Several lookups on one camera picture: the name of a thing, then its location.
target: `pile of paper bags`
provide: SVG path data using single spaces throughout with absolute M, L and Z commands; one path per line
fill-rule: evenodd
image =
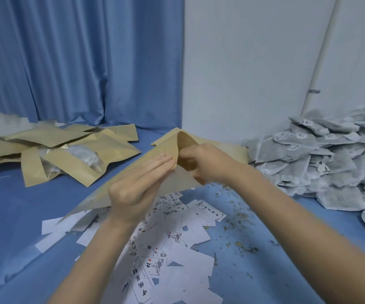
M 122 251 L 101 303 L 222 303 L 208 289 L 215 259 L 190 248 L 210 240 L 203 227 L 216 226 L 226 215 L 205 201 L 185 205 L 181 196 L 172 193 L 155 199 Z M 42 234 L 50 235 L 36 247 L 45 252 L 69 231 L 84 230 L 77 243 L 87 246 L 108 211 L 87 210 L 43 221 Z
M 365 222 L 365 107 L 325 119 L 317 110 L 289 128 L 246 139 L 249 163 L 289 196 L 316 197 L 326 209 L 361 211 Z
M 59 174 L 89 186 L 105 173 L 109 163 L 140 153 L 129 141 L 138 141 L 134 124 L 106 128 L 74 124 L 64 129 L 41 124 L 0 137 L 0 163 L 21 162 L 26 187 Z

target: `right hand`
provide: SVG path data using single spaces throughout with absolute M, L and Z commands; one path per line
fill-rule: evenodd
M 228 184 L 229 174 L 240 164 L 219 148 L 205 143 L 193 145 L 180 150 L 178 160 L 184 160 L 190 166 L 195 179 L 206 182 L 221 182 Z

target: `left hand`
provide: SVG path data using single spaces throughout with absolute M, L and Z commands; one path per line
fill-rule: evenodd
M 170 154 L 161 153 L 111 184 L 108 193 L 112 222 L 121 227 L 135 228 L 144 218 L 175 162 Z

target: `stack of tea bags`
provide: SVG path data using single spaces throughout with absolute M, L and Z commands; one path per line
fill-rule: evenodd
M 365 222 L 365 107 L 347 117 L 313 110 L 289 128 L 246 139 L 249 163 L 286 194 L 316 197 L 326 209 L 361 211 Z
M 21 162 L 26 187 L 59 174 L 69 174 L 89 186 L 109 163 L 140 153 L 129 141 L 138 141 L 134 124 L 106 128 L 74 124 L 64 129 L 41 124 L 0 137 L 0 163 Z

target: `blue curtain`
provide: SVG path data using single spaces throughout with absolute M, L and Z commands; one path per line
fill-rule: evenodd
M 184 0 L 0 0 L 0 112 L 181 125 Z

